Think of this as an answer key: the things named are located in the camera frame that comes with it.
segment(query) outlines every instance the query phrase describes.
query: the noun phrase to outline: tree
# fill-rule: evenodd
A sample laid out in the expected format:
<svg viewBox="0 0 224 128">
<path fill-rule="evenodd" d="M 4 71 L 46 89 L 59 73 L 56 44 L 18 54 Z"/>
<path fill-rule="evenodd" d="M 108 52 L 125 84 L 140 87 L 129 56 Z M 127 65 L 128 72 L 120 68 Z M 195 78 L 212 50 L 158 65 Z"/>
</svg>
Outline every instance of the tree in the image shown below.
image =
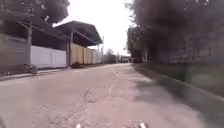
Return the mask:
<svg viewBox="0 0 224 128">
<path fill-rule="evenodd" d="M 104 62 L 107 64 L 112 64 L 116 62 L 116 55 L 113 53 L 112 49 L 108 49 L 106 55 L 104 55 Z"/>
<path fill-rule="evenodd" d="M 208 14 L 214 17 L 215 13 L 209 11 L 213 4 L 214 1 L 208 0 L 134 0 L 126 4 L 133 12 L 131 17 L 136 26 L 128 31 L 129 52 L 135 56 L 147 47 L 150 57 L 156 59 L 160 53 L 179 49 L 178 44 L 186 42 L 189 35 L 205 32 L 200 26 L 212 26 L 207 22 L 215 18 L 205 20 L 205 17 Z"/>
<path fill-rule="evenodd" d="M 33 14 L 49 24 L 68 16 L 68 0 L 0 0 L 1 9 Z"/>
</svg>

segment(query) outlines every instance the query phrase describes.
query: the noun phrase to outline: roof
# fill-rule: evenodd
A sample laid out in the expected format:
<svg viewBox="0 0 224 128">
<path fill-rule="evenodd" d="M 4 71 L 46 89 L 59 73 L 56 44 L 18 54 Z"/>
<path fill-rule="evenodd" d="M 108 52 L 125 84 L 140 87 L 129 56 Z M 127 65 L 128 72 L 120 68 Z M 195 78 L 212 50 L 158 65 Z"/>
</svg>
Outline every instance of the roof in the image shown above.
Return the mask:
<svg viewBox="0 0 224 128">
<path fill-rule="evenodd" d="M 65 34 L 70 36 L 70 33 L 73 31 L 76 36 L 82 36 L 86 39 L 86 42 L 83 42 L 82 46 L 93 46 L 102 44 L 99 33 L 96 30 L 96 27 L 92 24 L 87 24 L 79 21 L 71 21 L 56 27 Z"/>
<path fill-rule="evenodd" d="M 57 29 L 55 29 L 51 25 L 49 25 L 47 22 L 41 20 L 40 18 L 38 18 L 34 15 L 1 10 L 0 11 L 0 19 L 16 21 L 19 23 L 30 23 L 31 22 L 32 27 L 35 29 L 38 29 L 44 33 L 55 36 L 64 41 L 69 40 L 69 36 L 65 35 L 61 31 L 58 31 Z"/>
</svg>

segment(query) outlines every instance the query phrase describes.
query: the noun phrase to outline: asphalt road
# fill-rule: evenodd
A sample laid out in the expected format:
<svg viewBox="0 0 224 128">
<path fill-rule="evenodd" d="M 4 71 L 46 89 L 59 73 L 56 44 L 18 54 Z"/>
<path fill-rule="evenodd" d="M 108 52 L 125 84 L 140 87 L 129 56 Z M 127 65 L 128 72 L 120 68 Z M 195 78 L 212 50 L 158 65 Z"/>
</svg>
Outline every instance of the asphalt road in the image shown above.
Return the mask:
<svg viewBox="0 0 224 128">
<path fill-rule="evenodd" d="M 208 128 L 129 64 L 0 82 L 0 128 Z"/>
</svg>

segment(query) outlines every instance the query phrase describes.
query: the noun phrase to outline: street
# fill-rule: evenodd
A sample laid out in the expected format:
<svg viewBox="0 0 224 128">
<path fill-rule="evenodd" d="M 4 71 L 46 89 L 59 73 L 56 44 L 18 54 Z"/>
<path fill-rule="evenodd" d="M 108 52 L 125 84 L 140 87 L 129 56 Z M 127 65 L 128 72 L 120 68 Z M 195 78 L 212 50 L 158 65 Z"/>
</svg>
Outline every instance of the street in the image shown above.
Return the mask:
<svg viewBox="0 0 224 128">
<path fill-rule="evenodd" d="M 208 128 L 130 64 L 0 82 L 0 128 Z"/>
</svg>

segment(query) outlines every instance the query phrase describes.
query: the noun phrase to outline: building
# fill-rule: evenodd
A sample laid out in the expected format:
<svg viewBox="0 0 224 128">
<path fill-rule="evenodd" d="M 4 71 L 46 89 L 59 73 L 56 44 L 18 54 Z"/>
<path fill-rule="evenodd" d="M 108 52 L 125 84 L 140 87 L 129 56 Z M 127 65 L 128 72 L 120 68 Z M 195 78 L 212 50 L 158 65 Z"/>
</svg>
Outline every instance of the building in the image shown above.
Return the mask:
<svg viewBox="0 0 224 128">
<path fill-rule="evenodd" d="M 56 27 L 58 30 L 70 36 L 69 64 L 96 64 L 99 59 L 99 51 L 91 50 L 89 46 L 97 46 L 102 43 L 96 27 L 92 24 L 72 21 Z"/>
<path fill-rule="evenodd" d="M 0 11 L 0 73 L 68 66 L 69 36 L 34 15 Z"/>
</svg>

